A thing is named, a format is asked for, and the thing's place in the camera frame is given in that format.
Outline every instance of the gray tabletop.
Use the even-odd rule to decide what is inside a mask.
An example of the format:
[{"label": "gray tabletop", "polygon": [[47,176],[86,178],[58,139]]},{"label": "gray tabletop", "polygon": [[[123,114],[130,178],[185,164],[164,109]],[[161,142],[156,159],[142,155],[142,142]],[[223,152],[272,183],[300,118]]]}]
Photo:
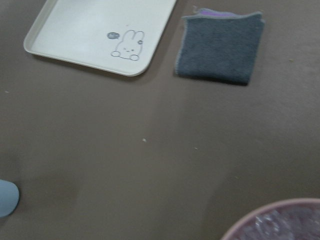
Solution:
[{"label": "gray tabletop", "polygon": [[[33,56],[45,0],[0,4],[2,240],[219,240],[251,210],[320,197],[318,0],[178,0],[148,70]],[[248,86],[174,75],[193,5],[266,26]]]}]

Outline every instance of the folded gray towel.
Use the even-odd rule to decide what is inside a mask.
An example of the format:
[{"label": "folded gray towel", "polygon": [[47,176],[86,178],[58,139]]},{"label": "folded gray towel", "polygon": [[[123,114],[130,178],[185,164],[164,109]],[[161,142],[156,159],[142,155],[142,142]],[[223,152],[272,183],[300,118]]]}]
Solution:
[{"label": "folded gray towel", "polygon": [[176,74],[248,84],[265,25],[262,13],[236,15],[203,8],[183,18]]}]

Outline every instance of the bunny drawing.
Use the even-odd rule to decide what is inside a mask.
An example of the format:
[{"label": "bunny drawing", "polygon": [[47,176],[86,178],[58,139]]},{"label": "bunny drawing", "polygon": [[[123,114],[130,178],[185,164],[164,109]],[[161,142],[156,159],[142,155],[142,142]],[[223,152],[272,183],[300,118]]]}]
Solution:
[{"label": "bunny drawing", "polygon": [[111,53],[111,56],[138,61],[142,51],[144,36],[145,33],[143,31],[127,31],[123,35],[121,42],[116,46],[115,51]]}]

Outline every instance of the blue cup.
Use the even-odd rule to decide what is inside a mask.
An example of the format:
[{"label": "blue cup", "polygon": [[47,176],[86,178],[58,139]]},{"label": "blue cup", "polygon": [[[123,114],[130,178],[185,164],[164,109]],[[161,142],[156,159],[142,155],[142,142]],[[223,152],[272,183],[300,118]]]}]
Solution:
[{"label": "blue cup", "polygon": [[19,190],[17,186],[9,181],[0,179],[0,218],[8,216],[17,207],[19,201]]}]

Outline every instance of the tray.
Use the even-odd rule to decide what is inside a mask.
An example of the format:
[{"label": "tray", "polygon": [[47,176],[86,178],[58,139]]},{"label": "tray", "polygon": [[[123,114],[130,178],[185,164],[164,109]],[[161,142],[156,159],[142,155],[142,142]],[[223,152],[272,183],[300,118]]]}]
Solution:
[{"label": "tray", "polygon": [[32,54],[125,76],[144,72],[176,0],[47,0],[24,39]]}]

